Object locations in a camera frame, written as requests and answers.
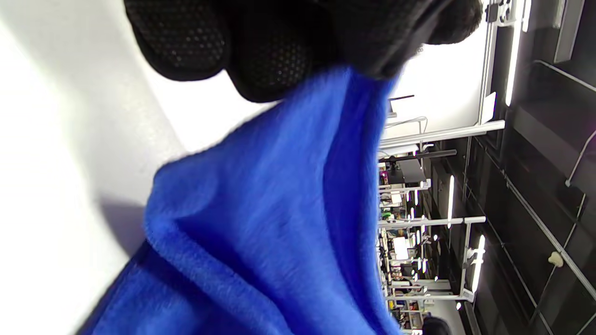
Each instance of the cable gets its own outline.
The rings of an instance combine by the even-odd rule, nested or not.
[[[594,132],[592,133],[592,135],[590,135],[590,137],[589,137],[589,138],[588,138],[588,140],[586,141],[586,144],[584,144],[584,145],[583,145],[583,149],[582,149],[582,151],[579,153],[578,160],[577,160],[577,162],[575,162],[575,166],[573,167],[573,170],[571,171],[571,175],[569,175],[569,178],[568,178],[568,179],[565,181],[565,185],[566,185],[567,187],[570,187],[570,186],[571,186],[571,179],[573,178],[573,175],[575,174],[575,170],[577,170],[577,169],[578,169],[579,162],[582,160],[582,158],[583,158],[583,154],[584,154],[584,152],[586,151],[586,148],[588,148],[588,144],[590,144],[590,141],[592,141],[592,139],[594,138],[594,135],[596,135],[596,131],[594,131]]]
[[[385,125],[385,129],[389,129],[391,127],[403,125],[404,123],[422,122],[422,121],[426,121],[426,123],[424,124],[424,130],[422,131],[422,134],[424,134],[426,132],[426,128],[429,126],[429,119],[427,117],[425,117],[425,116],[418,116],[418,117],[415,117],[413,119],[409,119],[409,120],[406,120],[406,121],[400,121],[400,122],[396,122],[396,123],[390,123],[388,125]]]

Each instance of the gloved hand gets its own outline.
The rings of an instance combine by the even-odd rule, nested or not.
[[[459,42],[480,0],[125,0],[147,61],[172,80],[222,69],[247,100],[281,99],[334,64],[394,77],[422,43]]]

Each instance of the blue cloth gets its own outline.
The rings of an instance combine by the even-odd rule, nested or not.
[[[331,70],[163,166],[148,244],[82,333],[400,334],[374,247],[392,86]]]

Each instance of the white wall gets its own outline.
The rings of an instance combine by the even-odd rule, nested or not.
[[[69,334],[143,240],[155,170],[261,106],[177,83],[121,0],[0,0],[0,334]]]
[[[426,116],[427,132],[472,126],[478,121],[486,22],[466,40],[453,45],[425,45],[404,68],[391,97],[396,119]],[[418,123],[389,128],[383,138],[418,133]]]

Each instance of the ceiling light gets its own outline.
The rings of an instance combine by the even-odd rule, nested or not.
[[[447,207],[447,228],[451,228],[451,219],[453,218],[453,192],[455,188],[455,177],[451,175],[449,179],[449,204]]]
[[[517,68],[517,54],[520,48],[520,38],[522,36],[522,19],[519,17],[519,13],[522,10],[523,1],[514,1],[516,7],[513,13],[517,16],[513,23],[513,40],[511,41],[511,57],[509,60],[509,75],[507,76],[507,90],[505,92],[505,103],[507,106],[511,105],[511,98],[513,96],[513,83],[516,78]]]
[[[527,33],[528,25],[530,24],[530,11],[532,10],[532,0],[526,0],[526,5],[523,8],[523,23],[521,29]]]
[[[485,251],[485,237],[484,235],[480,236],[480,241],[478,242],[478,253],[476,255],[476,267],[474,268],[474,279],[472,280],[472,292],[475,293],[478,289],[478,282],[480,280],[480,270],[482,269],[482,260],[484,257]]]

